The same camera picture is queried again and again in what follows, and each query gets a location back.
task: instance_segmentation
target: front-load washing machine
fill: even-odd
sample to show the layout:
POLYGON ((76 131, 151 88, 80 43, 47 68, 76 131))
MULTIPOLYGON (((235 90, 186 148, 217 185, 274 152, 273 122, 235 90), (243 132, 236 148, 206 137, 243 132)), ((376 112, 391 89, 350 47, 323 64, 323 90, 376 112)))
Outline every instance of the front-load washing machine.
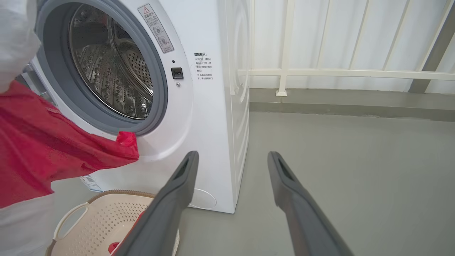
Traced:
POLYGON ((89 133, 137 135, 140 158, 88 177, 157 193, 199 152, 192 207, 233 213, 248 147, 248 0, 42 0, 32 66, 89 133))

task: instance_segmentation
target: warning label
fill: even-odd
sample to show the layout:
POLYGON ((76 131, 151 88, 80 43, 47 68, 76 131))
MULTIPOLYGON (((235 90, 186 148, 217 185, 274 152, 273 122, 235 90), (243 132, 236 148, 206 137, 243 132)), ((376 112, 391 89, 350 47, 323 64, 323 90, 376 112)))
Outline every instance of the warning label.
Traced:
POLYGON ((155 36, 155 39, 158 41, 158 44, 160 45, 163 53, 173 51, 174 46, 172 46, 172 43, 169 40, 169 37, 167 36, 163 25, 161 24, 150 4, 141 6, 137 10, 142 15, 145 22, 147 22, 148 27, 155 36))
POLYGON ((196 77, 198 80, 213 80, 212 58, 205 52, 194 53, 194 64, 196 67, 196 77))
POLYGON ((96 182, 90 177, 90 175, 84 175, 79 177, 82 182, 87 186, 88 189, 95 192, 103 192, 96 182))

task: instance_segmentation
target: plastic laundry basket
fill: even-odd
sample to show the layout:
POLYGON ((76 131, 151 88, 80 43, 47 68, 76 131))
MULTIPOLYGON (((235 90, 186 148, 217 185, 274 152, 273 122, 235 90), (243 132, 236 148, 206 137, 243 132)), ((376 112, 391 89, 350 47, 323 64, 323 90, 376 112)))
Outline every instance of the plastic laundry basket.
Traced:
MULTIPOLYGON (((108 256, 111 243, 125 238, 139 214, 147 209, 155 195, 132 190, 109 190, 71 209, 60 220, 46 256, 108 256), (77 222, 64 234, 59 234, 65 221, 85 208, 77 222)), ((174 244, 174 256, 180 240, 174 244)))

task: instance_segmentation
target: floor baseboard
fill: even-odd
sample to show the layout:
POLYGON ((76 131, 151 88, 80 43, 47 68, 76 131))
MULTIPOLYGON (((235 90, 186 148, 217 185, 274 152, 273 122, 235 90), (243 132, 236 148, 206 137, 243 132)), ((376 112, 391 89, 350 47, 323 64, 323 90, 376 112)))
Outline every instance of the floor baseboard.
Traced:
POLYGON ((455 122, 455 95, 330 89, 286 91, 287 97, 277 97, 276 89, 250 89, 250 111, 455 122))

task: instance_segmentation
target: basket handle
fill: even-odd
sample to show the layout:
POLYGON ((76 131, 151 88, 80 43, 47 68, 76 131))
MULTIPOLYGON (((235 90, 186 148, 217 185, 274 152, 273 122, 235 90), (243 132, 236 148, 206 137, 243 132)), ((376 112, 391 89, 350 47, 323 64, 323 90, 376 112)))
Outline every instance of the basket handle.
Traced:
POLYGON ((54 231, 54 240, 55 241, 58 241, 58 240, 61 240, 63 238, 65 238, 65 236, 74 228, 74 226, 76 226, 76 224, 82 219, 82 217, 84 217, 84 215, 87 213, 88 211, 88 205, 90 205, 89 203, 85 202, 83 204, 80 204, 76 207, 74 207, 73 209, 69 210, 65 216, 63 216, 63 218, 60 220, 60 222, 58 223, 57 225, 57 228, 56 230, 54 231), (73 224, 73 226, 71 226, 71 228, 63 235, 63 237, 59 237, 59 233, 60 233, 60 229, 61 227, 63 226, 63 224, 66 222, 66 220, 71 216, 73 215, 73 213, 75 213, 77 210, 79 209, 82 209, 85 207, 85 211, 84 213, 79 217, 79 219, 77 219, 77 221, 73 224))

